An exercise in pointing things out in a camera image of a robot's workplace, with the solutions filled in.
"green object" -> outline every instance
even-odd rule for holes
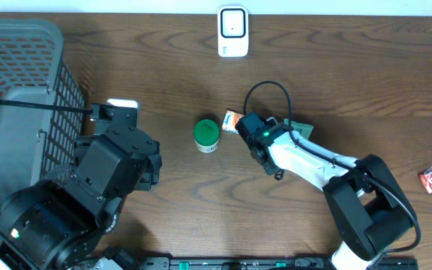
[[[194,140],[201,146],[212,146],[219,140],[219,127],[214,121],[205,119],[194,127]]]
[[[189,270],[189,262],[180,262],[179,270]]]
[[[284,124],[288,125],[288,119],[284,119]],[[295,121],[292,121],[291,126],[292,128],[294,128],[295,131],[298,131],[301,136],[303,136],[303,138],[305,138],[306,140],[309,140],[309,136],[314,129],[314,127],[310,124],[302,124]]]

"white background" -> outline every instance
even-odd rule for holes
[[[0,11],[216,14],[223,5],[250,14],[432,16],[432,0],[0,0]]]

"wooden table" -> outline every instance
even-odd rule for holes
[[[432,195],[418,173],[432,165],[432,18],[252,16],[250,52],[217,53],[216,16],[0,13],[41,18],[64,33],[64,55],[88,102],[140,102],[141,128],[161,143],[160,185],[134,192],[106,245],[174,257],[330,254],[341,242],[324,196],[296,175],[275,181],[238,135],[198,152],[205,114],[241,112],[249,88],[277,80],[311,140],[344,155],[374,153],[418,213],[421,244],[407,256],[432,269]],[[286,117],[275,87],[249,109]],[[408,232],[394,246],[408,245]]]

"gray basket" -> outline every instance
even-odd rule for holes
[[[84,107],[62,48],[52,23],[0,19],[0,99]],[[71,162],[82,123],[80,113],[0,106],[0,207],[55,165]]]

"black cable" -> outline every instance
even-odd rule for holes
[[[312,155],[317,156],[318,158],[323,159],[324,161],[328,161],[331,164],[341,167],[345,170],[351,170],[352,167],[348,166],[344,163],[341,163],[340,161],[338,161],[336,158],[329,158],[326,157],[316,151],[313,151],[312,149],[306,147],[304,144],[302,144],[301,142],[299,142],[299,139],[296,139],[293,135],[293,127],[291,126],[292,122],[292,114],[293,114],[293,108],[291,107],[291,99],[290,99],[290,95],[288,94],[288,91],[284,88],[284,86],[282,86],[279,82],[274,82],[274,81],[263,81],[260,83],[257,83],[255,86],[253,86],[253,88],[251,88],[251,90],[247,93],[246,98],[244,99],[244,104],[243,104],[243,113],[246,115],[246,104],[248,103],[248,99],[251,95],[251,93],[254,91],[254,89],[256,89],[258,86],[261,86],[263,84],[274,84],[276,86],[279,86],[281,88],[281,90],[283,90],[284,94],[286,95],[286,99],[288,101],[288,124],[289,124],[289,136],[291,137],[291,140],[295,143],[296,146],[301,147],[303,150],[305,150],[306,152],[309,152]],[[372,185],[377,186],[379,189],[381,189],[382,191],[385,191],[387,194],[389,194],[389,196],[391,196],[392,198],[394,198],[397,203],[399,203],[399,205],[401,206],[401,208],[404,210],[404,212],[407,214],[408,218],[411,220],[412,225],[414,226],[415,232],[416,232],[416,238],[415,241],[406,246],[406,247],[399,247],[399,248],[393,248],[390,250],[386,250],[384,252],[382,252],[383,255],[388,254],[388,253],[395,253],[395,252],[403,252],[403,251],[409,251],[412,250],[413,248],[415,248],[417,245],[419,245],[419,242],[421,241],[421,228],[419,227],[419,223],[416,220],[416,217],[413,216],[413,213],[411,213],[410,211],[410,207],[408,207],[407,205],[403,204],[403,202],[398,198],[398,196],[396,196],[396,193],[386,185],[386,183],[384,183],[383,181],[379,180],[378,178],[374,178],[373,176],[369,176],[369,175],[365,175],[362,174],[362,177],[370,182]]]
[[[46,105],[46,104],[29,103],[29,102],[14,101],[14,100],[0,100],[0,106],[26,107],[26,108],[41,109],[41,110],[53,110],[59,112],[85,113],[85,114],[89,114],[93,112],[92,109]]]

